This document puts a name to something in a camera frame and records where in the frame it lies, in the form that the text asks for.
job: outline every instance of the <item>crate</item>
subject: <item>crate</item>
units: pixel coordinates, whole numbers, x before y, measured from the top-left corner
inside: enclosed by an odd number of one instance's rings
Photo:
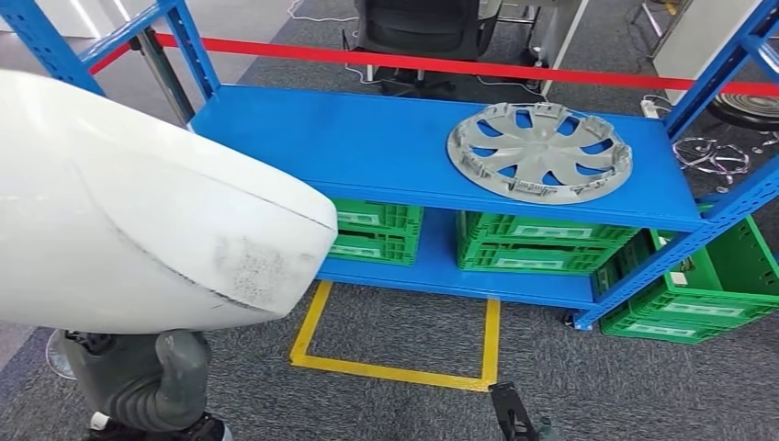
[[[524,218],[473,211],[461,211],[460,216],[466,218],[469,238],[477,242],[619,248],[639,230],[633,227]]]
[[[673,322],[638,317],[628,303],[607,314],[600,321],[601,332],[619,337],[638,337],[694,345],[720,335],[728,328],[700,323]]]
[[[353,199],[333,199],[338,229],[384,232],[399,236],[419,235],[423,208]]]
[[[591,274],[615,251],[559,244],[473,241],[464,216],[458,216],[457,230],[457,266],[466,271]]]
[[[631,241],[617,254],[621,271],[659,249],[661,237],[672,235],[649,232]],[[682,279],[686,286],[676,283]],[[749,217],[628,302],[638,317],[737,327],[779,309],[779,268]]]
[[[330,257],[394,265],[413,265],[419,236],[396,236],[380,232],[339,231]]]
[[[616,259],[615,255],[595,271],[593,275],[593,292],[597,294],[595,297],[604,294],[622,278]]]

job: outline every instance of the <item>shelf caster wheel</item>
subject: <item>shelf caster wheel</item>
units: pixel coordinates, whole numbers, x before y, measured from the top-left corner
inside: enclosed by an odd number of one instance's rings
[[[568,314],[565,317],[563,317],[562,322],[569,328],[575,329],[577,331],[591,331],[593,329],[592,325],[587,326],[586,328],[576,326],[576,323],[573,321],[573,314]]]

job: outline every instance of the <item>red barrier tape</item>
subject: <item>red barrier tape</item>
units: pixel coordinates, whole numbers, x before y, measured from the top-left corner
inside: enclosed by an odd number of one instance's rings
[[[171,34],[157,34],[160,44],[177,46]],[[512,66],[491,62],[459,62],[434,58],[389,55],[385,53],[338,51],[284,44],[257,43],[253,41],[202,39],[207,51],[242,53],[262,57],[288,58],[309,62],[349,62],[353,64],[374,64],[376,66],[422,69],[425,71],[448,72],[452,74],[474,74],[507,78],[529,78],[552,80],[564,83],[587,85],[610,85],[648,89],[687,90],[694,81],[683,78],[662,78],[630,73],[604,73],[563,69],[542,69],[536,67]],[[756,96],[779,96],[779,86],[771,83],[730,83],[723,92]]]
[[[91,73],[92,75],[97,74],[98,72],[105,69],[109,64],[115,62],[117,58],[121,57],[122,55],[125,54],[125,52],[129,50],[130,50],[130,45],[128,43],[122,44],[115,51],[107,55],[106,58],[100,60],[99,62],[96,62],[92,67],[90,67],[89,73]]]

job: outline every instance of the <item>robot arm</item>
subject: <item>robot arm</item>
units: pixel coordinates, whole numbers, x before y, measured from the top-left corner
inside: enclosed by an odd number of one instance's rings
[[[87,400],[127,430],[223,432],[199,332],[287,315],[333,244],[333,203],[29,73],[0,70],[0,144],[0,320],[68,330]]]
[[[71,369],[90,406],[127,426],[182,430],[206,409],[209,346],[200,333],[110,335],[99,345],[67,333]]]

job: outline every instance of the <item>shelf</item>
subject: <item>shelf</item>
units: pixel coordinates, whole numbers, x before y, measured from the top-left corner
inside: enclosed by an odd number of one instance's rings
[[[599,115],[633,148],[631,177],[614,193],[549,206],[491,193],[446,154],[455,125],[484,105],[224,85],[191,128],[290,173],[331,198],[519,214],[673,231],[705,221],[656,119]]]
[[[594,306],[589,276],[460,271],[455,216],[456,212],[449,209],[425,209],[413,266],[328,258],[317,278],[579,310]]]

